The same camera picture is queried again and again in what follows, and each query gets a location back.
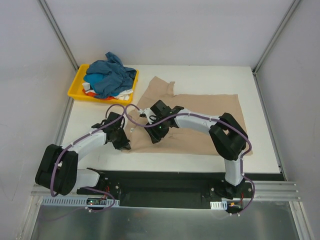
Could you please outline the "beige t-shirt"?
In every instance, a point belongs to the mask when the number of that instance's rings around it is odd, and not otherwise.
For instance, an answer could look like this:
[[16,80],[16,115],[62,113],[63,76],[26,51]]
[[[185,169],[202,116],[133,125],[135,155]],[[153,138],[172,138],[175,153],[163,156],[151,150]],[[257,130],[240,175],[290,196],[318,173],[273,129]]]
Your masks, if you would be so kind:
[[[243,130],[247,129],[238,95],[174,94],[174,85],[173,81],[165,82],[155,76],[137,103],[138,108],[141,110],[150,108],[161,100],[170,108],[180,106],[197,115],[206,115],[215,119],[224,113],[229,113]],[[130,153],[218,155],[209,135],[209,128],[214,124],[213,120],[188,115],[179,116],[179,120],[194,120],[198,129],[172,127],[160,142],[152,143],[147,130],[142,127],[148,123],[148,120],[141,117],[134,107],[130,107],[127,112],[132,119],[124,129],[130,141]]]

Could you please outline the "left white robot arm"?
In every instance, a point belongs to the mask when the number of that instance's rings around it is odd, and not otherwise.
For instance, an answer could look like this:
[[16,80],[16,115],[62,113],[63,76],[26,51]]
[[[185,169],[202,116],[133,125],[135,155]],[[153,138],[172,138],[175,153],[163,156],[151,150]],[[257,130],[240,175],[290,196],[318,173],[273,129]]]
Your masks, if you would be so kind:
[[94,168],[79,169],[78,163],[90,152],[112,143],[116,150],[129,150],[130,141],[124,131],[124,116],[110,112],[100,123],[91,126],[80,138],[65,145],[46,147],[35,183],[48,190],[53,197],[66,196],[74,190],[88,187],[94,194],[105,191],[105,174]]

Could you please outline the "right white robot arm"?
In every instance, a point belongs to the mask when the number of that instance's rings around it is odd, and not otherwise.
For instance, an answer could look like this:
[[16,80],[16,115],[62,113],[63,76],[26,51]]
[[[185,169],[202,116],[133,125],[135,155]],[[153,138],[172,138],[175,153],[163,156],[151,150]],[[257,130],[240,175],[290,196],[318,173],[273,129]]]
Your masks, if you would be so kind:
[[230,113],[225,112],[221,116],[204,115],[182,106],[170,108],[158,100],[150,108],[141,110],[140,116],[147,118],[145,130],[154,144],[160,142],[170,128],[192,129],[209,135],[217,153],[224,159],[226,194],[234,198],[242,193],[242,158],[246,154],[246,147],[251,150],[252,145],[247,133]]

